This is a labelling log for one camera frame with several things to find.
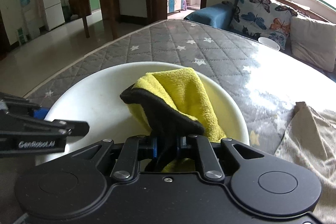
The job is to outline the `yellow and black cleaning cloth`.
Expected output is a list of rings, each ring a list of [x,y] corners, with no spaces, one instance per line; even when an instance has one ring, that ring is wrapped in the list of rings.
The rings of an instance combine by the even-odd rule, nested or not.
[[[146,73],[120,95],[130,113],[158,141],[147,172],[192,172],[193,159],[178,153],[188,135],[219,143],[226,137],[204,85],[192,68]]]

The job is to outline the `large white bowl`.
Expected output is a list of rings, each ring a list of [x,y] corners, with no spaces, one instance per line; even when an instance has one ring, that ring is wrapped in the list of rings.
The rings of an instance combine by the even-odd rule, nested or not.
[[[120,94],[146,73],[179,68],[179,65],[161,62],[127,63],[103,69],[75,84],[54,103],[46,120],[85,121],[89,132],[82,138],[68,137],[64,152],[36,156],[35,164],[43,164],[102,139],[123,143],[130,136],[146,135],[147,131],[131,115]],[[247,125],[236,102],[215,81],[202,73],[198,76],[224,133],[249,144]]]

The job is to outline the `white bowl on sofa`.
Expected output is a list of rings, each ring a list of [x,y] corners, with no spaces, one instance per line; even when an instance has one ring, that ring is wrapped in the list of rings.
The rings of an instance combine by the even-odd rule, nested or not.
[[[266,38],[266,37],[260,37],[258,38],[258,42],[264,46],[270,47],[273,50],[279,51],[280,46],[274,42],[272,39]]]

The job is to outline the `water dispenser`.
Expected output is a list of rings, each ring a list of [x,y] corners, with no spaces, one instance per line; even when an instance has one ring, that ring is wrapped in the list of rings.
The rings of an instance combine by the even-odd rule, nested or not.
[[[41,34],[39,30],[39,19],[30,0],[20,0],[20,4],[27,36],[29,40],[33,40]]]

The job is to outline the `grey towel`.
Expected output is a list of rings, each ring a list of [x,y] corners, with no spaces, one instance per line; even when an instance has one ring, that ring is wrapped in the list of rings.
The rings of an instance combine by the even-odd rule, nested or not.
[[[274,155],[317,175],[322,194],[313,214],[323,223],[335,223],[335,112],[317,112],[297,102]]]

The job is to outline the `white refrigerator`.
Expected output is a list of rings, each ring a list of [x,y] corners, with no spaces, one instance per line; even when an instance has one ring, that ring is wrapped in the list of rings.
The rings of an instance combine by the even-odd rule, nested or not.
[[[46,30],[53,30],[65,23],[61,0],[41,0],[41,2]]]

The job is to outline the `blue sofa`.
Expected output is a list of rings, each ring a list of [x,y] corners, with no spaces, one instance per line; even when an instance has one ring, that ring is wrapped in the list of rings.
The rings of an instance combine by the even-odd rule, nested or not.
[[[257,41],[257,37],[253,37],[253,36],[250,37],[247,34],[247,31],[240,32],[240,31],[237,31],[231,28],[231,20],[233,18],[234,12],[235,12],[235,8],[233,4],[231,2],[224,2],[224,3],[218,3],[216,5],[194,11],[188,16],[186,16],[184,20],[189,20],[192,22],[201,23],[201,24],[205,24],[208,26],[212,26],[214,28],[219,28],[222,30],[233,32],[234,34],[238,34],[246,38]],[[320,73],[325,75],[327,78],[335,82],[336,80],[335,69],[332,72],[324,71],[323,69],[316,67],[315,65],[310,64],[307,61],[303,61],[295,57],[291,52],[290,39],[287,40],[285,49],[280,50],[280,52],[288,56],[291,56],[294,59],[301,61],[302,63],[314,68],[315,70],[319,71]]]

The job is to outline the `large butterfly pillow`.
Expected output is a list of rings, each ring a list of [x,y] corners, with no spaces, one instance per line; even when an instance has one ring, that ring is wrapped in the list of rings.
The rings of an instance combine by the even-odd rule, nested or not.
[[[253,39],[266,37],[285,49],[296,10],[275,0],[237,0],[230,28]]]

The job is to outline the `plain white pillow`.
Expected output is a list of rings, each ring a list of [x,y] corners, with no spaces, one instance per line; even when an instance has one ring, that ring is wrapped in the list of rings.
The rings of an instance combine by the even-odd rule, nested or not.
[[[335,66],[335,24],[303,16],[291,18],[291,52],[294,57],[324,71]]]

